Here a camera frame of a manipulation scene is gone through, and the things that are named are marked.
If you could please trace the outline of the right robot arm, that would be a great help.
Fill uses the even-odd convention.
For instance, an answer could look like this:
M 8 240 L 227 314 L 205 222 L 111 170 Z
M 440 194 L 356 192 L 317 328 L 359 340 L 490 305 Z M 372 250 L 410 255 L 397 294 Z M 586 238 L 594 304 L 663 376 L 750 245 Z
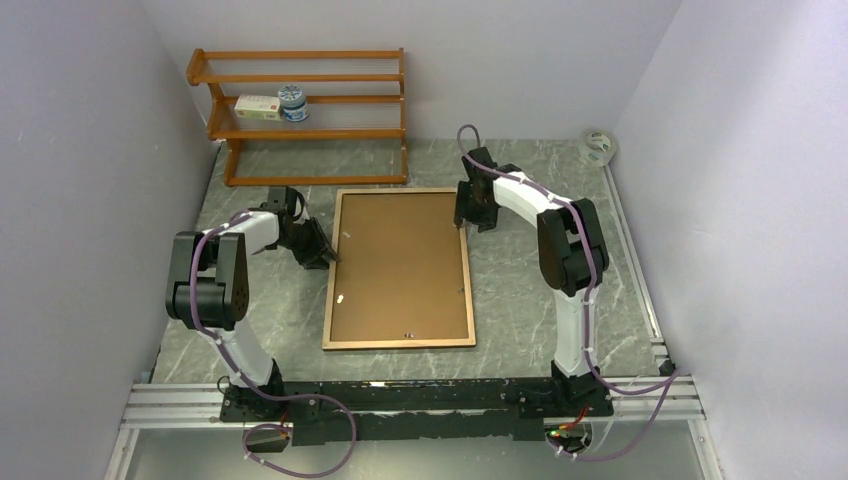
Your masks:
M 463 154 L 462 163 L 468 179 L 457 186 L 456 227 L 492 230 L 508 209 L 535 229 L 539 269 L 556 308 L 551 405 L 572 415 L 592 397 L 606 398 L 595 366 L 594 302 L 609 253 L 594 203 L 549 192 L 518 167 L 497 165 L 485 147 Z

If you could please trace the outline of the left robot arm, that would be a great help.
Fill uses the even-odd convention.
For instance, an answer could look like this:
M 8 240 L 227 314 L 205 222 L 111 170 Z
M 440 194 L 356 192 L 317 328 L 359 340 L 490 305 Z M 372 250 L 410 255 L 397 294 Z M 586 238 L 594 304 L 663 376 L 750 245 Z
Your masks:
M 292 187 L 270 188 L 265 202 L 217 227 L 178 233 L 165 299 L 169 317 L 206 340 L 223 361 L 227 399 L 262 420 L 277 418 L 287 395 L 277 362 L 246 318 L 248 258 L 278 248 L 306 270 L 326 270 L 338 258 L 304 196 Z

